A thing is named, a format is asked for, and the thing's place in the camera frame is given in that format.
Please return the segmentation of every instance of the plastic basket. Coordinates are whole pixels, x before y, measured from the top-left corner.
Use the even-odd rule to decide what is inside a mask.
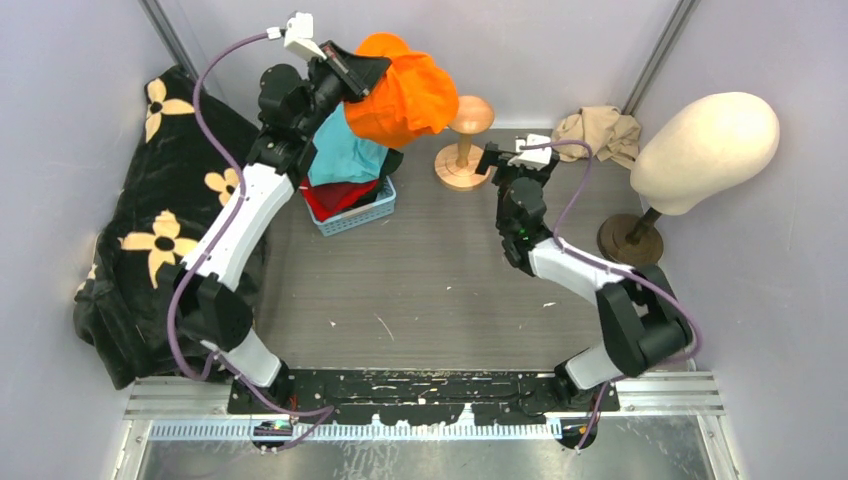
[[[375,200],[374,203],[369,203],[368,205],[363,205],[361,207],[354,208],[353,210],[342,212],[323,222],[319,222],[315,219],[315,214],[312,213],[312,209],[309,208],[308,203],[306,204],[306,208],[309,210],[309,216],[312,217],[312,221],[318,226],[321,233],[325,237],[329,237],[330,235],[350,230],[357,225],[362,225],[363,223],[368,223],[378,218],[385,217],[386,215],[390,215],[395,211],[396,199],[397,190],[395,190],[392,180],[389,177],[386,177],[386,182],[383,184],[383,191],[377,194],[377,200]]]

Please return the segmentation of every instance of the flower center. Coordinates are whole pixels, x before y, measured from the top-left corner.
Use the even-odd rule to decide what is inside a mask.
[[[168,237],[156,237],[153,244],[156,245],[157,249],[162,250],[163,252],[170,252],[175,246],[174,240]]]

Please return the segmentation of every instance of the orange cap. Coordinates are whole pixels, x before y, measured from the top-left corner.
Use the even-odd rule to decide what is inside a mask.
[[[371,95],[345,103],[345,118],[356,136],[397,149],[421,135],[441,132],[456,116],[456,86],[426,53],[411,51],[391,33],[375,33],[356,54],[392,60]]]

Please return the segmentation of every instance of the gray floor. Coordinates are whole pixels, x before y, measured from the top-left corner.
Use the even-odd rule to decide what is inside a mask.
[[[602,418],[600,429],[580,457],[554,440],[307,442],[276,456],[246,442],[153,442],[139,478],[714,478],[694,417]]]
[[[521,133],[490,131],[475,144],[511,149]],[[257,328],[289,365],[550,369],[600,340],[592,305],[505,263],[494,185],[454,192],[439,183],[433,160],[454,141],[446,132],[405,149],[392,176],[396,210],[385,219],[325,238],[299,196],[274,219]],[[584,168],[554,171],[545,188],[549,225]],[[628,170],[604,162],[592,174],[563,235],[597,253],[601,223],[640,207]]]

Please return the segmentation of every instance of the crumpled beige cloth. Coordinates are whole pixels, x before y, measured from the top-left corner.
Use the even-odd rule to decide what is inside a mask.
[[[598,160],[612,159],[626,168],[633,168],[639,155],[639,135],[642,126],[630,115],[622,115],[616,107],[583,107],[559,122],[551,140],[583,140],[595,151]],[[560,159],[573,162],[586,157],[579,145],[554,147]]]

